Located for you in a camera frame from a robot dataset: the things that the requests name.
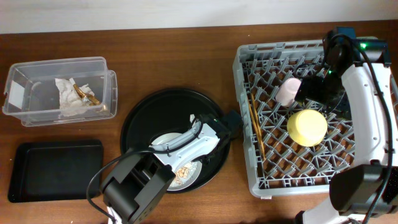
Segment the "yellow bowl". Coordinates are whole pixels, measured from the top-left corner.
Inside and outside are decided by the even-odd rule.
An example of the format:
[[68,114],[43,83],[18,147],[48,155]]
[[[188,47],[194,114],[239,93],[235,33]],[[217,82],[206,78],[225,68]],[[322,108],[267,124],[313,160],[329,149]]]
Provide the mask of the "yellow bowl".
[[316,146],[323,141],[327,132],[325,117],[315,110],[302,110],[294,113],[287,122],[290,138],[305,147]]

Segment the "black rectangular tray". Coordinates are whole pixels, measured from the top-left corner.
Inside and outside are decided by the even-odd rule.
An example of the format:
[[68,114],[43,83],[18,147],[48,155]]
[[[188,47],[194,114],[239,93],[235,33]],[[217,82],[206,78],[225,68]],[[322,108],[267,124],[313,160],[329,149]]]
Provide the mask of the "black rectangular tray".
[[86,199],[90,180],[103,166],[103,151],[97,139],[21,144],[14,159],[8,201]]

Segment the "round black serving tray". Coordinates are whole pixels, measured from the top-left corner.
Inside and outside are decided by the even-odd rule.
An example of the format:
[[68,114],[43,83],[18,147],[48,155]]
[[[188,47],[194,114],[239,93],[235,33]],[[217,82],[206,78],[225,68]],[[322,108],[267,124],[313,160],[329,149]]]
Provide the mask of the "round black serving tray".
[[127,115],[121,130],[121,153],[129,148],[147,149],[157,137],[167,133],[184,133],[191,114],[225,113],[206,95],[186,88],[157,91],[140,101]]

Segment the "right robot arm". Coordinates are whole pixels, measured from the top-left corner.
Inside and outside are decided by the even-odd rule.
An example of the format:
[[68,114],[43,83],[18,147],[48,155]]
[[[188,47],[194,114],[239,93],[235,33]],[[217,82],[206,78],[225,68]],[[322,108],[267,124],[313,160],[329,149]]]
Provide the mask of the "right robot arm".
[[397,121],[391,98],[391,58],[379,39],[337,27],[322,40],[324,76],[302,78],[295,96],[322,104],[353,123],[353,165],[332,177],[329,196],[296,223],[367,223],[397,212]]

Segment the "pink cup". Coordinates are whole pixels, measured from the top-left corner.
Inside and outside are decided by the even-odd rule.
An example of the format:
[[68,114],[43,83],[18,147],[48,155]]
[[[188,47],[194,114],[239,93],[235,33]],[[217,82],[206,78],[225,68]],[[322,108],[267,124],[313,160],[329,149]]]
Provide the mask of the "pink cup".
[[295,96],[300,88],[301,81],[298,78],[288,78],[280,86],[275,96],[275,100],[284,107],[289,107],[295,100]]

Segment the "food scraps and rice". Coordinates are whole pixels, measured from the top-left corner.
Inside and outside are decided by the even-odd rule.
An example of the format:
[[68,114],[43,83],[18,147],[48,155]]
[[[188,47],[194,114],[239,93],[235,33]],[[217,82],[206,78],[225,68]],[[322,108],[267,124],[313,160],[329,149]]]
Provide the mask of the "food scraps and rice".
[[176,172],[176,177],[174,179],[174,182],[178,185],[184,184],[188,179],[191,178],[195,170],[196,168],[194,165],[191,164],[184,165]]

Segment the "grey plate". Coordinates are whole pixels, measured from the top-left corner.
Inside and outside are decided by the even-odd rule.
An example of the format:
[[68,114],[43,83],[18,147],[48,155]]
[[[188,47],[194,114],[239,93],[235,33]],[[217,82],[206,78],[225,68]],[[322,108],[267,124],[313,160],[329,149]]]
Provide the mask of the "grey plate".
[[[181,133],[167,133],[155,138],[151,144],[163,144],[173,138],[180,136]],[[199,177],[202,168],[200,161],[188,162],[175,173],[175,178],[167,189],[168,192],[177,193],[187,189]]]

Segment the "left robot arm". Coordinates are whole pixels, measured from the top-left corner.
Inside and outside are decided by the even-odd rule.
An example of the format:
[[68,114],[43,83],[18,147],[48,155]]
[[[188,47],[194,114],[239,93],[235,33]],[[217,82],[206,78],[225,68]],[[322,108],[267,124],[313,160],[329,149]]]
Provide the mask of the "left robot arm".
[[143,221],[167,192],[179,169],[224,148],[242,125],[242,117],[236,111],[221,118],[192,115],[186,132],[146,150],[128,149],[109,162],[112,170],[99,188],[109,223]]

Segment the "clear plastic waste bin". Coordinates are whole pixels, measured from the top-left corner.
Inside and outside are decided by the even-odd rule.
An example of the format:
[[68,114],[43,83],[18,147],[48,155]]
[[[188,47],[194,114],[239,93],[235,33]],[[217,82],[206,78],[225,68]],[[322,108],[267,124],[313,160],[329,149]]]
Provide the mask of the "clear plastic waste bin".
[[23,126],[111,119],[118,106],[116,73],[103,57],[15,63],[2,112]]

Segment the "gold snack wrapper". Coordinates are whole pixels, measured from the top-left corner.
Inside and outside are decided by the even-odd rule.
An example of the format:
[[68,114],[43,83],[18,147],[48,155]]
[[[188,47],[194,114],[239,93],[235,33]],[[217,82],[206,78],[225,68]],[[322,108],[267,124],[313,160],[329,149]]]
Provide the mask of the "gold snack wrapper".
[[89,106],[97,106],[100,105],[101,102],[95,98],[93,95],[85,93],[83,90],[81,90],[76,84],[73,84],[73,87],[77,93],[77,95]]

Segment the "white paper napkin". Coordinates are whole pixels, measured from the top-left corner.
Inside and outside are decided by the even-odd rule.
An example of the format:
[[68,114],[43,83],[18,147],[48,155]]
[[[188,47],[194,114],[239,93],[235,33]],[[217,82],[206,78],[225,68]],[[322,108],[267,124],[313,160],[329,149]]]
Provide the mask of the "white paper napkin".
[[60,118],[67,118],[85,113],[89,107],[76,93],[72,82],[72,78],[55,79],[55,85],[59,90],[59,102],[60,102]]

